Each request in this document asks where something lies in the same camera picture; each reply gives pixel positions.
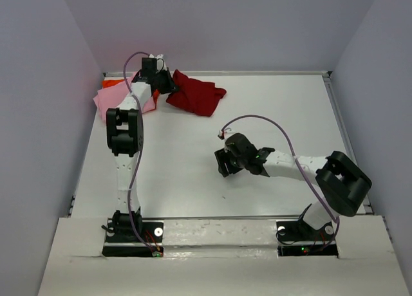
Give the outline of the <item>dark red t shirt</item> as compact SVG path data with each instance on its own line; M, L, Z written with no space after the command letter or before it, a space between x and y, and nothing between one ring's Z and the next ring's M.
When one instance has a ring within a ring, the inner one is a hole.
M173 82L179 91L171 93L166 102L198 116L211 117L227 94L226 89L218 88L215 83L190 78L177 69L173 73Z

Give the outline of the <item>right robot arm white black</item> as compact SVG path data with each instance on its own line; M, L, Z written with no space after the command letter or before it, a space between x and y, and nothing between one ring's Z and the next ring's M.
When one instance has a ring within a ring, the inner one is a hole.
M241 133L218 137L224 146L214 155L223 177L246 170L256 176L304 181L314 193L317 201L279 233L282 243L311 241L340 217L355 216L372 187L370 178L340 151L324 157L297 156L270 147L257 149Z

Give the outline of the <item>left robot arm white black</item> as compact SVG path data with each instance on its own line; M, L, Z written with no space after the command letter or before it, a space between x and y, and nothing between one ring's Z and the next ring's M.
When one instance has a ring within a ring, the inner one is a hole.
M173 93L178 88L162 54L144 53L138 73L124 81L126 96L106 111L107 145L117 171L117 205L108 230L112 234L140 236L143 223L136 174L144 144L143 113L154 104L156 92Z

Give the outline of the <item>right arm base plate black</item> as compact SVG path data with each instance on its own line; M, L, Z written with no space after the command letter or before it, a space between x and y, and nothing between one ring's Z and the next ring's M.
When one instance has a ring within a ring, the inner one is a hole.
M280 257L337 257L335 230L331 223L314 230L303 221L276 222L277 252Z

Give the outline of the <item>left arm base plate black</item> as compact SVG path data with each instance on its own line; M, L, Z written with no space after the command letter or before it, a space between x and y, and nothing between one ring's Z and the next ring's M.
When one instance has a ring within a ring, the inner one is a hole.
M106 231L102 255L104 257L163 257L164 247L162 244L164 236L163 221L143 221L141 242L132 228L114 232L112 222L104 227Z

